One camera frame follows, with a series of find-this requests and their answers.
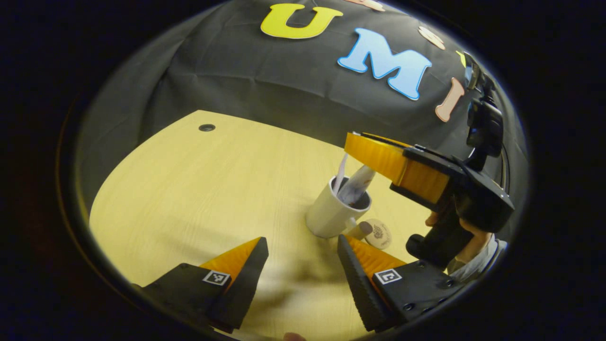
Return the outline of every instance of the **gray sleeve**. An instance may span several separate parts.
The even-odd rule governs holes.
[[[450,277],[463,283],[477,279],[482,273],[490,269],[497,258],[507,248],[507,242],[490,237],[488,245],[469,263],[465,264],[456,259],[450,261],[446,267]]]

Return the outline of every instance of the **letter m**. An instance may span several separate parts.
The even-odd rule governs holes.
[[[337,60],[340,66],[356,72],[366,72],[368,67],[364,64],[370,55],[370,65],[376,79],[383,78],[395,69],[398,73],[387,80],[387,84],[395,91],[411,100],[419,99],[419,83],[431,62],[417,51],[406,50],[397,55],[391,54],[387,40],[382,35],[367,29],[357,28],[358,41],[347,57]]]

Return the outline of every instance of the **yellow letter u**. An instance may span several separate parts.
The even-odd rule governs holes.
[[[276,4],[261,23],[261,30],[270,36],[290,39],[304,39],[320,35],[335,16],[343,13],[326,7],[314,7],[316,16],[305,27],[290,27],[286,22],[296,10],[305,8],[301,4]]]

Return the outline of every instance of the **round coaster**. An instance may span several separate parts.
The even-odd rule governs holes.
[[[383,222],[378,219],[368,219],[366,222],[373,227],[373,232],[365,238],[368,244],[379,250],[386,249],[391,245],[391,232],[389,232],[389,229]]]

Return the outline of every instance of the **white mug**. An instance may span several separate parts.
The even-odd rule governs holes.
[[[368,192],[364,192],[353,207],[343,203],[337,198],[337,191],[332,190],[335,179],[330,179],[305,215],[307,228],[320,238],[331,238],[346,229],[355,228],[356,220],[370,209],[372,203]],[[347,180],[348,177],[343,178],[341,187]]]

